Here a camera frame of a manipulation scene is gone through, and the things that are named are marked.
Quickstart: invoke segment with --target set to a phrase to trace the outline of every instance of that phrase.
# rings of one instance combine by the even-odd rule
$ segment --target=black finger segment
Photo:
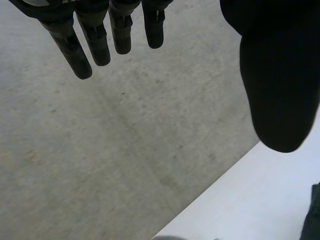
[[[92,69],[74,31],[74,19],[46,22],[42,25],[50,32],[74,74],[80,79],[90,78]]]
[[[172,1],[142,0],[146,39],[152,49],[158,49],[164,43],[165,8]]]
[[[95,64],[105,66],[110,63],[107,32],[104,18],[109,0],[84,0],[76,2],[76,16],[84,33]]]
[[[131,50],[131,13],[141,0],[110,0],[109,16],[114,47],[118,54],[127,54]]]

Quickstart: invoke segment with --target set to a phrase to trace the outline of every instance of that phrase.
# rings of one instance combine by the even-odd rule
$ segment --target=black robotic finger
[[[47,22],[42,25],[50,32],[74,74],[80,79],[90,78],[92,69],[74,31],[74,19]]]
[[[83,30],[94,62],[98,66],[110,63],[107,32],[104,18],[109,7],[109,0],[82,0],[76,2],[76,16]]]
[[[173,0],[142,0],[144,28],[149,47],[157,49],[164,43],[165,8]]]
[[[127,54],[131,50],[131,13],[141,0],[110,0],[109,16],[114,47],[118,54]]]
[[[242,35],[240,70],[255,131],[269,148],[289,153],[308,136],[319,105],[320,2],[254,3],[221,0],[221,8]]]

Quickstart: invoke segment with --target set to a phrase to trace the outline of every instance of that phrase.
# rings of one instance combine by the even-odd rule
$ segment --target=white platform edge
[[[320,181],[320,118],[304,144],[279,153],[261,142],[156,236],[187,240],[298,240]]]

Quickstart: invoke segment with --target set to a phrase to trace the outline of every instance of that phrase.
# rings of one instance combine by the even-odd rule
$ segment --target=robotic hand
[[[173,0],[142,0],[144,28],[151,48],[164,41],[165,8]],[[74,74],[80,79],[92,75],[88,59],[73,29],[73,13],[83,30],[95,64],[110,62],[104,18],[109,11],[112,36],[118,54],[131,50],[131,13],[141,0],[10,0],[28,17],[38,19],[60,48]]]
[[[110,62],[103,20],[109,10],[115,49],[131,49],[130,14],[140,0],[10,0],[38,19],[81,79],[92,69],[73,30],[76,12],[95,63]],[[173,0],[142,0],[151,48],[164,40],[164,9]],[[289,153],[308,136],[320,101],[320,1],[220,0],[227,22],[240,34],[240,70],[257,135]]]

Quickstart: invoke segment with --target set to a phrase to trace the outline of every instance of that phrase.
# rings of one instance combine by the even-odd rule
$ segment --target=concrete floor
[[[0,1],[0,239],[148,240],[257,142],[240,36],[218,0],[175,0],[152,50],[74,76],[48,32]]]

